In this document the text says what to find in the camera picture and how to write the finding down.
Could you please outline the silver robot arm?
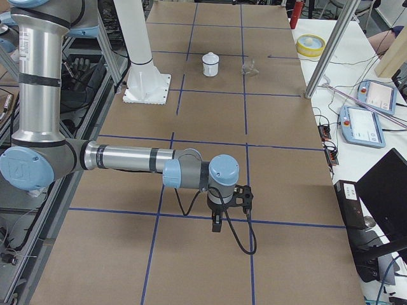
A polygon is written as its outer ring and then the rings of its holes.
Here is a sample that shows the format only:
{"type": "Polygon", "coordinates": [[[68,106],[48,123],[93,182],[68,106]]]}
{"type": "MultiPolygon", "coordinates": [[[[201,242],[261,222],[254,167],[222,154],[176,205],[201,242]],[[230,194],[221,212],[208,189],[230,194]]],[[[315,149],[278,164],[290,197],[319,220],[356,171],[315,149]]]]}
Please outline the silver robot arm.
{"type": "Polygon", "coordinates": [[[194,149],[101,145],[67,139],[59,130],[63,38],[74,29],[99,29],[96,1],[12,1],[19,29],[20,117],[1,173],[14,187],[33,191],[80,170],[115,169],[160,173],[174,189],[207,193],[212,229],[221,230],[236,204],[239,165],[227,154],[205,162],[194,149]]]}

